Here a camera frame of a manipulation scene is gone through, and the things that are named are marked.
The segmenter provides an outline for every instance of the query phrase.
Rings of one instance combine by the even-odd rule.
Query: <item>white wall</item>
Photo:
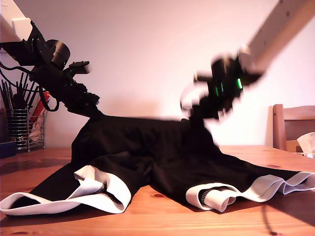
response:
[[[196,70],[210,70],[222,52],[248,42],[276,0],[15,0],[46,40],[64,42],[70,61],[89,60],[76,76],[116,116],[182,118],[179,98]],[[315,104],[315,18],[274,61],[268,74],[244,89],[221,123],[208,125],[220,145],[272,145],[270,106]],[[12,65],[8,57],[3,63]],[[49,113],[48,147],[68,147],[87,118],[64,106]]]

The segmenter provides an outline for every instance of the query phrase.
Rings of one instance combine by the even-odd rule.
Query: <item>cable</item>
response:
[[[11,81],[9,81],[9,80],[6,78],[6,76],[3,74],[3,72],[2,72],[1,69],[0,69],[0,74],[2,75],[2,77],[4,77],[4,79],[5,79],[9,84],[11,84],[11,85],[14,86],[15,88],[17,88],[14,83],[12,83]],[[28,91],[28,92],[39,92],[39,91],[36,91],[36,90],[31,90],[31,89],[25,89],[25,91]]]
[[[3,69],[5,70],[21,70],[25,73],[28,73],[28,74],[35,74],[35,72],[31,72],[30,70],[27,70],[25,69],[24,67],[21,67],[21,66],[15,66],[15,67],[12,67],[12,68],[9,68],[9,67],[6,67],[5,65],[3,65],[0,61],[0,67],[2,67]]]

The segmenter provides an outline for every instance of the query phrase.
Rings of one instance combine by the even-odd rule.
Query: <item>black cycling shorts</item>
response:
[[[223,212],[238,196],[264,202],[277,191],[315,189],[315,174],[223,154],[206,128],[189,121],[104,116],[81,129],[71,163],[0,206],[7,215],[58,213],[80,204],[122,213],[146,185],[184,205]]]

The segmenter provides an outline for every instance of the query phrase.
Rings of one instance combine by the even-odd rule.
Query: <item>green led light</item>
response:
[[[239,87],[240,89],[242,89],[243,86],[242,86],[242,83],[241,83],[241,79],[237,79],[237,83],[238,83],[238,87]]]

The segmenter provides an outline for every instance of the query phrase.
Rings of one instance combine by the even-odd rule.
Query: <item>black fabric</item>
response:
[[[184,204],[187,190],[196,185],[220,182],[244,192],[260,176],[287,180],[297,173],[223,154],[207,129],[191,128],[187,121],[104,116],[81,129],[72,143],[71,163],[31,193],[52,201],[67,198],[79,186],[73,173],[85,165],[119,177],[131,197],[149,184]],[[25,198],[18,201],[19,206],[28,204]]]

